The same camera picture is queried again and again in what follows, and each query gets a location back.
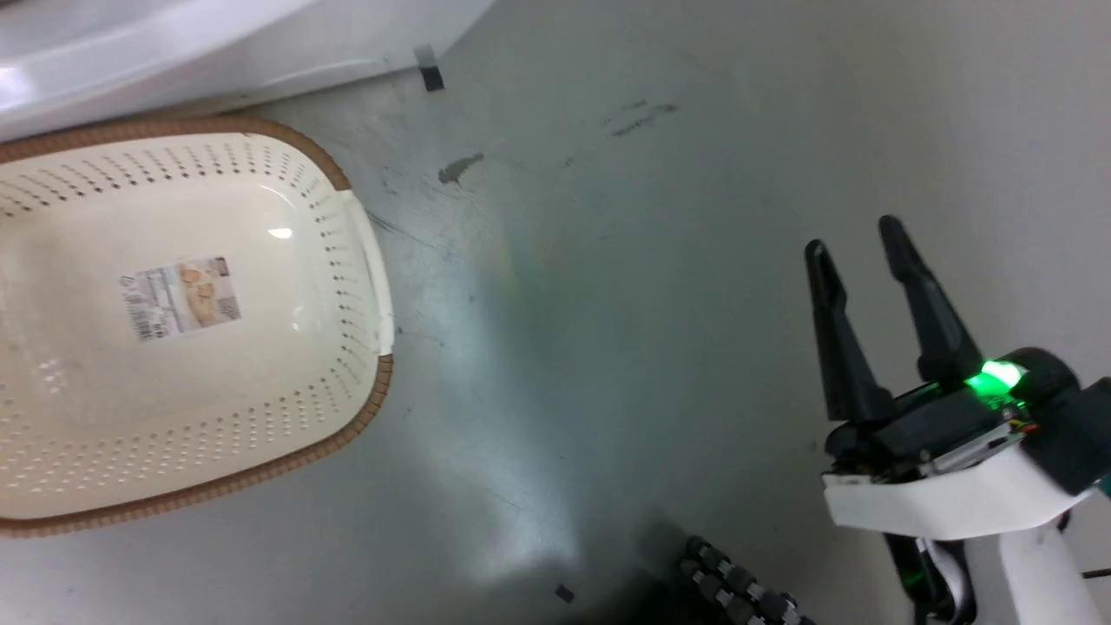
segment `sticker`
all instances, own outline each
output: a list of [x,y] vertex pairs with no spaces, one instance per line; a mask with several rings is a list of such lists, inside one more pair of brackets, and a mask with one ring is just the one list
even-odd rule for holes
[[211,329],[240,317],[231,270],[222,255],[121,275],[120,285],[139,341]]

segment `floor stain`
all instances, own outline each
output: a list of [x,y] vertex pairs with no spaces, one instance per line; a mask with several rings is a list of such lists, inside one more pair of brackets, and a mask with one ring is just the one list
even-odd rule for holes
[[474,164],[476,162],[479,162],[480,160],[482,160],[484,158],[486,158],[486,154],[482,153],[482,152],[478,152],[478,153],[471,154],[469,157],[463,157],[463,158],[461,158],[459,160],[452,161],[447,167],[444,167],[443,169],[441,169],[437,173],[437,177],[440,179],[440,182],[443,182],[444,184],[447,184],[449,182],[454,182],[454,183],[458,184],[459,183],[459,178],[463,173],[466,173],[467,170],[470,169],[472,164]]
[[414,235],[410,234],[409,232],[404,231],[403,229],[401,229],[400,225],[391,223],[391,222],[387,221],[386,219],[382,219],[381,216],[374,214],[373,212],[370,212],[369,210],[367,211],[367,214],[370,215],[370,220],[374,222],[374,225],[378,225],[379,228],[381,228],[382,230],[384,230],[387,232],[393,232],[396,234],[401,234],[402,236],[408,236],[408,238],[412,239],[413,241],[416,241],[416,242],[418,242],[418,243],[420,243],[420,244],[422,244],[422,245],[424,245],[427,248],[437,249],[437,246],[434,244],[418,239],[417,236],[414,236]]
[[620,109],[618,109],[617,112],[613,113],[612,115],[609,115],[609,117],[605,117],[604,119],[602,119],[602,125],[609,125],[609,124],[613,123],[613,118],[614,117],[618,117],[618,118],[623,117],[623,113],[625,113],[625,112],[634,111],[637,109],[642,109],[642,108],[644,108],[647,105],[648,105],[648,100],[637,100],[635,102],[633,102],[631,104],[625,104],[625,105],[621,107]]
[[414,339],[420,339],[420,340],[423,340],[423,341],[428,341],[430,343],[434,343],[434,344],[439,345],[440,347],[446,347],[448,345],[448,342],[442,341],[440,337],[432,336],[432,335],[427,335],[424,333],[418,333],[418,332],[412,331],[412,330],[410,330],[408,333],[404,333],[404,335],[406,336],[411,336],[411,337],[414,337]]
[[625,134],[628,134],[630,132],[633,132],[635,130],[640,130],[641,128],[643,128],[645,125],[650,125],[652,122],[655,121],[655,118],[658,118],[660,115],[663,115],[663,114],[671,114],[671,113],[675,112],[677,110],[679,110],[679,107],[675,105],[675,104],[659,104],[659,105],[652,107],[652,109],[648,112],[648,114],[645,114],[644,117],[641,117],[641,118],[632,121],[631,123],[629,123],[627,125],[622,125],[621,128],[618,128],[613,132],[610,132],[610,137],[624,137]]

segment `white perforated basket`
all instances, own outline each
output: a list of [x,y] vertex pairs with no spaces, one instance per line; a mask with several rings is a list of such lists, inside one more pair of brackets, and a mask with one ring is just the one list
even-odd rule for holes
[[392,340],[367,213],[283,125],[0,145],[0,531],[154,514],[327,455],[384,400]]

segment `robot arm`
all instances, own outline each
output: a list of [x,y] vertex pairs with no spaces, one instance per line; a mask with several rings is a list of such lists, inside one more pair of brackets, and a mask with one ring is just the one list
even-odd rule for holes
[[825,244],[807,245],[834,523],[883,533],[919,622],[1102,623],[1055,520],[1111,473],[1111,381],[1034,349],[984,361],[902,223],[880,220],[923,385],[880,386]]

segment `green led light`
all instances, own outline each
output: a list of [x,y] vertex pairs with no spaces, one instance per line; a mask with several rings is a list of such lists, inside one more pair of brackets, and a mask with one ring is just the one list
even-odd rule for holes
[[919,582],[921,582],[924,578],[925,578],[925,574],[922,573],[921,571],[915,572],[915,573],[911,573],[909,575],[904,575],[903,576],[903,586],[905,586],[905,587],[909,588],[909,587],[913,586],[914,584],[918,584]]
[[1022,370],[1001,361],[988,361],[980,373],[964,381],[981,397],[1007,395],[1022,380]]

